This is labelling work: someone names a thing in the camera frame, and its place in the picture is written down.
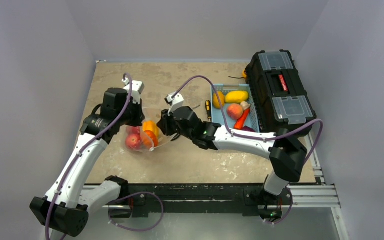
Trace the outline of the red bell pepper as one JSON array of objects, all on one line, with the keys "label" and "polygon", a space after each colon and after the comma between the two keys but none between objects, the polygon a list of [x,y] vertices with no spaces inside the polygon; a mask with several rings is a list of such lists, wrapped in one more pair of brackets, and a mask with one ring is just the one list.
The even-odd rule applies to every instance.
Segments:
[{"label": "red bell pepper", "polygon": [[127,126],[126,127],[126,133],[128,134],[128,135],[138,135],[138,136],[140,136],[141,135],[141,128],[139,127],[139,126],[135,126],[135,127],[133,127],[133,126]]}]

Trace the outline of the yellow bell pepper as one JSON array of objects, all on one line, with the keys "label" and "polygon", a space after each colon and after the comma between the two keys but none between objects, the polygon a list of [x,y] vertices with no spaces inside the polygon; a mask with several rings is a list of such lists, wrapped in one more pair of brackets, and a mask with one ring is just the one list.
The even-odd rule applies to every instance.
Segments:
[{"label": "yellow bell pepper", "polygon": [[156,138],[159,137],[159,128],[158,128],[157,124],[153,120],[144,121],[143,124],[142,124],[142,130],[144,132],[145,131],[150,131],[150,132],[154,133]]}]

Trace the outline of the orange small pumpkin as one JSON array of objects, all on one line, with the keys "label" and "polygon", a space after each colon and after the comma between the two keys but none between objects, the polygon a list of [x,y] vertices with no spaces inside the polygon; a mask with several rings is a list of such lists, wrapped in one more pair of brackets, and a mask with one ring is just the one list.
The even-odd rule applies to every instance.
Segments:
[{"label": "orange small pumpkin", "polygon": [[143,144],[151,149],[158,146],[159,141],[158,138],[151,131],[144,131]]}]

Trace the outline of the clear zip top bag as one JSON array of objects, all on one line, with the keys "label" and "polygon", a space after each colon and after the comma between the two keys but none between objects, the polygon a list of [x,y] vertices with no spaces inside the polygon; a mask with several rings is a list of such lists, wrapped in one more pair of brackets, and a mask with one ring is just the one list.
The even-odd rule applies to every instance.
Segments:
[{"label": "clear zip top bag", "polygon": [[144,107],[142,111],[145,116],[142,126],[124,126],[124,146],[131,151],[147,153],[170,143],[175,135],[164,135],[157,126],[161,120],[161,110]]}]

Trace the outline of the orange carrot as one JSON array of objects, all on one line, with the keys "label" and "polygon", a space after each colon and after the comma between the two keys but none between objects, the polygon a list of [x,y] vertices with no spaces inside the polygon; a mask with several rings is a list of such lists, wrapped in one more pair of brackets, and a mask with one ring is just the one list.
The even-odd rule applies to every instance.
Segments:
[{"label": "orange carrot", "polygon": [[245,111],[243,111],[241,117],[234,124],[234,127],[233,127],[234,129],[241,130],[244,127],[245,121],[247,120],[247,117],[248,117],[250,111],[251,111],[250,108],[245,110]]}]

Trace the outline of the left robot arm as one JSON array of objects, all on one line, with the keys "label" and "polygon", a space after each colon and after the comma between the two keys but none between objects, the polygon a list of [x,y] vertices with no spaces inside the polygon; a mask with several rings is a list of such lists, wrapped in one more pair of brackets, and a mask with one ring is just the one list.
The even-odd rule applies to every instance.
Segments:
[{"label": "left robot arm", "polygon": [[103,103],[97,105],[83,121],[77,144],[63,172],[43,197],[34,197],[30,209],[45,226],[45,238],[50,230],[63,237],[78,236],[89,217],[104,205],[114,201],[118,205],[129,199],[128,181],[109,176],[91,192],[81,195],[92,168],[121,126],[141,126],[145,116],[141,93],[135,86],[132,93],[127,87],[109,88]]}]

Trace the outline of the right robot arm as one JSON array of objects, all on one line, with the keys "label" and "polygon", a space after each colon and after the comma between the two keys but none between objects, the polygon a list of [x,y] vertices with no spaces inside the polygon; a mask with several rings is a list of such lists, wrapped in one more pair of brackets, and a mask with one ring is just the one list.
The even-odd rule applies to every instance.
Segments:
[{"label": "right robot arm", "polygon": [[157,127],[165,136],[179,134],[203,150],[233,150],[269,160],[273,171],[260,191],[268,204],[278,200],[288,184],[301,179],[308,150],[293,135],[277,139],[274,132],[227,130],[225,125],[202,121],[189,106],[162,110]]}]

